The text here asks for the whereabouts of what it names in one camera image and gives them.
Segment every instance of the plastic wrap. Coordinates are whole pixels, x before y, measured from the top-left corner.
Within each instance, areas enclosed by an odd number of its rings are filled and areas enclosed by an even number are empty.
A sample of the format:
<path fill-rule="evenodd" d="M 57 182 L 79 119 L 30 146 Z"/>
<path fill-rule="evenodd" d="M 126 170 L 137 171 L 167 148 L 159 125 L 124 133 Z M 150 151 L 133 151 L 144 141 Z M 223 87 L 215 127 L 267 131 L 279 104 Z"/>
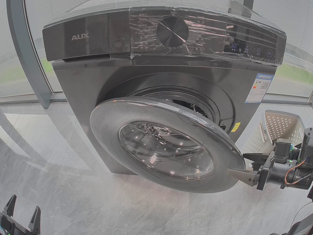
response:
<path fill-rule="evenodd" d="M 283 52 L 279 51 L 278 45 L 283 36 L 279 31 L 229 14 L 225 8 L 210 9 L 215 11 L 147 6 L 130 8 L 131 58 L 156 54 L 245 59 L 270 65 L 282 63 Z M 178 47 L 162 44 L 157 35 L 162 19 L 172 16 L 182 19 L 189 29 L 186 42 Z"/>

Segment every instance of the laundry basket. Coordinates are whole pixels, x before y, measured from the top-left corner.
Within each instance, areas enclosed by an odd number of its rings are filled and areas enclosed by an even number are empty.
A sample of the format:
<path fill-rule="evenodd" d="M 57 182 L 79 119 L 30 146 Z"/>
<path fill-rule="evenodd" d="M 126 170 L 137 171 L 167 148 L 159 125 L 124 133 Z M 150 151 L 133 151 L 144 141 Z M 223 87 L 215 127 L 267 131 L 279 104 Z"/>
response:
<path fill-rule="evenodd" d="M 303 139 L 304 124 L 298 115 L 265 110 L 250 138 L 245 143 L 243 153 L 265 153 L 273 150 L 276 139 L 290 139 L 294 145 Z M 247 170 L 252 170 L 252 161 L 245 159 Z"/>

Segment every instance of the qr code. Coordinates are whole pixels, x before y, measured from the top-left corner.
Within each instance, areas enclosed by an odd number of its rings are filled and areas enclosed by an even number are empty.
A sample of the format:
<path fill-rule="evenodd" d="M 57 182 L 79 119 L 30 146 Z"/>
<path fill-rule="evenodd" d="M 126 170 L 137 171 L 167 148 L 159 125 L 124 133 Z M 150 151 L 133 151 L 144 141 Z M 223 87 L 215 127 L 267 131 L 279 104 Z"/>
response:
<path fill-rule="evenodd" d="M 269 87 L 270 83 L 271 82 L 263 82 L 260 89 L 261 90 L 266 90 Z"/>

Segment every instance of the open door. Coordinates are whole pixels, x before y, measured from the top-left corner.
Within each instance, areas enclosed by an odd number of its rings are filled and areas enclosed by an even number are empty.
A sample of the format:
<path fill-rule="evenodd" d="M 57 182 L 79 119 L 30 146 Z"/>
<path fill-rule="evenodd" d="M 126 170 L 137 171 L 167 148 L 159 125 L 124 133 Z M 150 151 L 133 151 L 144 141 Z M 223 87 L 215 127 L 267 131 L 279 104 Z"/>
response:
<path fill-rule="evenodd" d="M 219 126 L 167 100 L 110 99 L 92 111 L 90 125 L 99 143 L 118 162 L 173 189 L 224 191 L 238 181 L 226 169 L 245 169 L 241 152 Z"/>

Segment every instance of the gray tile floor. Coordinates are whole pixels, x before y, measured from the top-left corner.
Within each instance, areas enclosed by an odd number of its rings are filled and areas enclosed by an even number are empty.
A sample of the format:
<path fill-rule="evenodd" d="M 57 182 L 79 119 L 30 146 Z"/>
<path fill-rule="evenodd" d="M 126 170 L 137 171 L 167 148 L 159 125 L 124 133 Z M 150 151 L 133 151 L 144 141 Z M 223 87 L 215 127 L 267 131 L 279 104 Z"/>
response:
<path fill-rule="evenodd" d="M 265 109 L 298 114 L 313 126 L 307 106 L 261 104 L 237 142 L 242 148 Z M 0 106 L 0 207 L 18 196 L 14 219 L 28 226 L 36 205 L 41 234 L 268 235 L 287 232 L 307 191 L 264 191 L 237 184 L 214 194 L 168 189 L 139 176 L 112 174 L 67 103 Z M 303 208 L 299 221 L 313 212 Z"/>

